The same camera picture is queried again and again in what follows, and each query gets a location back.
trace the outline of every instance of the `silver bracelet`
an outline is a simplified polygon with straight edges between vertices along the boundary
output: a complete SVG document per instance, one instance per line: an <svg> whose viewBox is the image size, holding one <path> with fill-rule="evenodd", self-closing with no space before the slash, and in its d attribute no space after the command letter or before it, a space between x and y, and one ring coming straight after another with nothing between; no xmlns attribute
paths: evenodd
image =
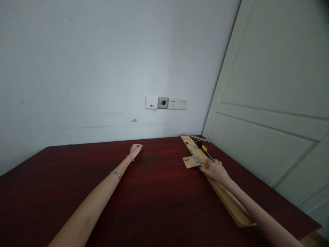
<svg viewBox="0 0 329 247"><path fill-rule="evenodd" d="M127 155L126 157L130 157L130 158L133 160L133 163L132 163L132 164L130 164L130 165L133 165L133 164L135 164L135 160L134 160L134 158L133 158L131 155Z"/></svg>
<svg viewBox="0 0 329 247"><path fill-rule="evenodd" d="M121 175L120 175L120 173L118 173L118 172L110 172L110 173L117 174L119 176L119 182L121 181Z"/></svg>

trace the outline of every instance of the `screwdriver shaft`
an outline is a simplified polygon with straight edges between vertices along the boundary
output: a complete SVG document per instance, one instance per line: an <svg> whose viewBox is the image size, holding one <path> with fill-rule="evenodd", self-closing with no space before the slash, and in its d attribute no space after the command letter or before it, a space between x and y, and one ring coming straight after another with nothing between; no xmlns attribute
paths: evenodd
<svg viewBox="0 0 329 247"><path fill-rule="evenodd" d="M210 156L210 154L208 153L208 151L206 151L206 153L209 155L209 157L211 158L211 160L213 160L213 158Z"/></svg>

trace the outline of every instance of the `wooden table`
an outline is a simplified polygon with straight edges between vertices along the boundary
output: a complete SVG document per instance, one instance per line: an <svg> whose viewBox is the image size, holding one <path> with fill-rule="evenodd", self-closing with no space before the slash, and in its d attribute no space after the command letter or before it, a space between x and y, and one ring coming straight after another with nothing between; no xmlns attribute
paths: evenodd
<svg viewBox="0 0 329 247"><path fill-rule="evenodd" d="M143 144L100 216L87 246L263 246L238 228L180 137L48 147L0 177L0 246L46 246L85 197ZM320 225L207 143L236 183L296 238Z"/></svg>

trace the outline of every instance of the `right hand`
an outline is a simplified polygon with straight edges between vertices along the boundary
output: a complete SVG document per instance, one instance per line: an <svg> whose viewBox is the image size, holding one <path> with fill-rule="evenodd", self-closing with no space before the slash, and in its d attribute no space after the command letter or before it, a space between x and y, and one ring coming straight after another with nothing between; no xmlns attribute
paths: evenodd
<svg viewBox="0 0 329 247"><path fill-rule="evenodd" d="M222 163L218 161L217 159L211 160L208 158L208 164L209 164L209 169L203 169L202 167L199 167L200 170L210 177L211 179L217 181L224 187L229 185L229 183L232 181L230 176L227 174L227 171L225 168L222 166Z"/></svg>

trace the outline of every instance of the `hand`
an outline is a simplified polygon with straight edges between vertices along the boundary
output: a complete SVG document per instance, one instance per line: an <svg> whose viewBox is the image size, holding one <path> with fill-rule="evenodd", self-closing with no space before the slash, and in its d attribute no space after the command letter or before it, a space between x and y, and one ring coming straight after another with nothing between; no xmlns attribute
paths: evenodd
<svg viewBox="0 0 329 247"><path fill-rule="evenodd" d="M232 182L232 179L229 177L220 161L218 161L217 159L211 160L208 158L208 164L209 169L207 170L203 169L202 167L199 167L204 174L206 174L211 179L217 181L224 187L228 186Z"/></svg>
<svg viewBox="0 0 329 247"><path fill-rule="evenodd" d="M133 158L136 158L136 156L139 154L139 152L142 150L143 145L141 144L133 144L130 148L130 153Z"/></svg>

